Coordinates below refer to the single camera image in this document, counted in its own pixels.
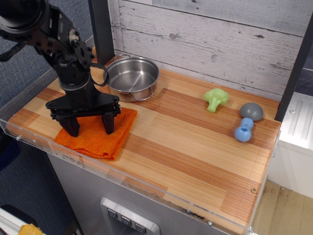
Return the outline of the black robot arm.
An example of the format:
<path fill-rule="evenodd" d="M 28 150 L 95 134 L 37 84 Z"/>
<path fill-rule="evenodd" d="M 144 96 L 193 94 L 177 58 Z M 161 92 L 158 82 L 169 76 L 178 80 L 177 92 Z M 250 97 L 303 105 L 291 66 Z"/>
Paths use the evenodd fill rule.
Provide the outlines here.
<path fill-rule="evenodd" d="M 32 46 L 56 71 L 65 95 L 49 101 L 51 117 L 73 137 L 78 118 L 100 116 L 108 134 L 120 114 L 119 98 L 98 91 L 90 69 L 92 49 L 80 39 L 71 20 L 46 0 L 3 0 L 0 3 L 0 35 L 15 45 L 0 56 L 6 62 L 26 45 Z"/>

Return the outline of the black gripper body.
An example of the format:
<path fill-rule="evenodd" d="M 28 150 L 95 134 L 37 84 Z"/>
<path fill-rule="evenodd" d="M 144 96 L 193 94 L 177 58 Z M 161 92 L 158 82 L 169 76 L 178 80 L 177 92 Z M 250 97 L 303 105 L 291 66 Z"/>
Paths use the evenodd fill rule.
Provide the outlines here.
<path fill-rule="evenodd" d="M 46 103 L 53 119 L 62 117 L 89 117 L 121 113 L 119 97 L 102 93 L 96 89 L 92 79 L 88 77 L 79 84 L 69 84 L 58 80 L 65 95 Z"/>

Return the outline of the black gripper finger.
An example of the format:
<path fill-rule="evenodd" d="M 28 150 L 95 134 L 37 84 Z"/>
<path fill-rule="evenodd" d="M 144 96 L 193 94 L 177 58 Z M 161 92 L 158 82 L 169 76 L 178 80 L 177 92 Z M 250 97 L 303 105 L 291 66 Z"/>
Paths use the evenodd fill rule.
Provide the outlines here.
<path fill-rule="evenodd" d="M 114 116 L 112 113 L 108 113 L 101 116 L 106 133 L 109 135 L 114 131 Z"/>
<path fill-rule="evenodd" d="M 75 117 L 60 118 L 59 124 L 65 129 L 65 131 L 72 137 L 77 137 L 79 134 L 80 125 Z"/>

